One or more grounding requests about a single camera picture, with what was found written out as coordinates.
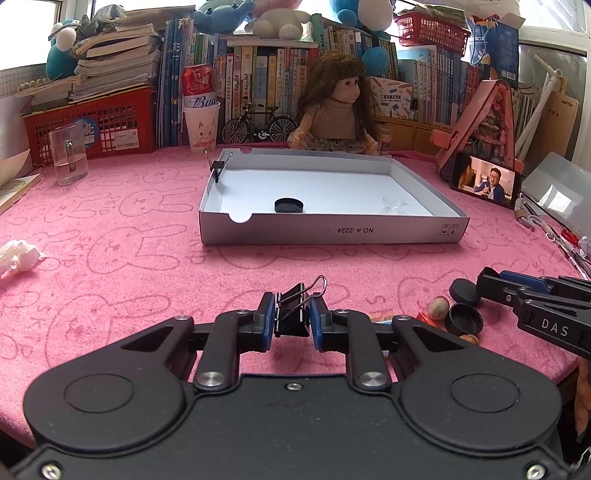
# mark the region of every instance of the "transparent cup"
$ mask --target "transparent cup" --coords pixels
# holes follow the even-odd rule
[[[88,175],[88,159],[82,122],[49,132],[51,155],[59,185],[68,185]]]

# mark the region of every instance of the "screw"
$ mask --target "screw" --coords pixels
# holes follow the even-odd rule
[[[301,383],[288,383],[285,387],[287,390],[291,390],[292,392],[299,392],[302,388],[304,388],[304,385]]]
[[[544,465],[532,465],[529,470],[527,470],[526,478],[527,480],[541,480],[546,475],[546,468]]]
[[[61,470],[57,465],[53,465],[53,463],[48,463],[41,467],[41,474],[47,478],[47,480],[60,480],[61,478]]]
[[[219,387],[224,383],[224,376],[220,372],[204,372],[197,377],[197,383],[204,387]]]
[[[365,372],[359,376],[359,382],[364,387],[383,387],[388,379],[380,372]]]

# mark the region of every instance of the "red basket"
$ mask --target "red basket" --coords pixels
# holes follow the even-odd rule
[[[396,18],[400,44],[405,47],[416,45],[439,45],[464,55],[470,32],[457,25],[435,20],[426,14],[411,12]]]
[[[143,87],[46,112],[24,115],[36,167],[53,165],[49,132],[81,120],[88,158],[151,153],[154,143],[156,90]]]

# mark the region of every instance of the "bicycle wheel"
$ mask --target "bicycle wheel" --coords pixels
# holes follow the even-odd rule
[[[244,143],[248,136],[248,125],[239,118],[230,120],[222,128],[222,141],[226,144]]]
[[[269,135],[274,142],[287,142],[287,137],[297,128],[289,117],[275,118],[269,125]]]

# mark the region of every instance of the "table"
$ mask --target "table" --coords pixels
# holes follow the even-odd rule
[[[219,152],[211,153],[215,158]],[[432,163],[403,160],[471,220],[459,244],[204,247],[198,210],[209,176],[204,155],[169,148],[93,160],[69,186],[44,182],[0,216],[0,245],[26,239],[47,255],[31,272],[0,280],[0,429],[32,445],[22,413],[28,385],[45,370],[175,314],[211,322],[325,275],[326,302],[371,316],[425,311],[457,277],[486,265],[529,275],[573,275],[541,231],[513,213],[449,189]],[[575,356],[517,329],[510,309],[483,301],[482,346],[559,382]],[[242,372],[343,372],[345,357],[311,339],[274,339],[241,358]]]

